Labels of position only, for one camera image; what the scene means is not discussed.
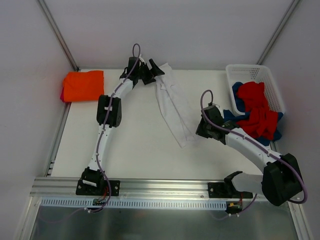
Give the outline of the white t shirt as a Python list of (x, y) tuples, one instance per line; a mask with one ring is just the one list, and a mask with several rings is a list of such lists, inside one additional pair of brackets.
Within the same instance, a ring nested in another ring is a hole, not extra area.
[(155, 96), (160, 113), (181, 148), (198, 141), (197, 123), (186, 94), (174, 77), (173, 69), (165, 63), (160, 66), (164, 75), (155, 78)]

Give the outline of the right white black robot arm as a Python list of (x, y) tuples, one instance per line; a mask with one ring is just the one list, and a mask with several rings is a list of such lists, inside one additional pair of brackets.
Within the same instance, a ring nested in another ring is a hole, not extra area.
[(196, 134), (228, 146), (253, 163), (260, 174), (235, 171), (224, 178), (224, 193), (235, 198), (241, 192), (263, 195), (274, 206), (285, 202), (304, 203), (308, 194), (297, 159), (290, 153), (280, 154), (259, 143), (232, 121), (224, 121), (214, 106), (201, 108)]

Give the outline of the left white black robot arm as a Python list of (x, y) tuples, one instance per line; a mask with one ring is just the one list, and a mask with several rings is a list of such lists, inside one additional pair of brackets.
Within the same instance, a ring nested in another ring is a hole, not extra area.
[(113, 134), (122, 121), (122, 100), (134, 89), (139, 80), (148, 85), (154, 83), (156, 77), (165, 74), (153, 59), (148, 61), (149, 63), (146, 63), (142, 57), (130, 57), (128, 66), (119, 77), (115, 89), (98, 98), (96, 113), (98, 137), (91, 160), (77, 182), (76, 195), (102, 197), (119, 195), (120, 181), (108, 179), (103, 170), (103, 162), (107, 159)]

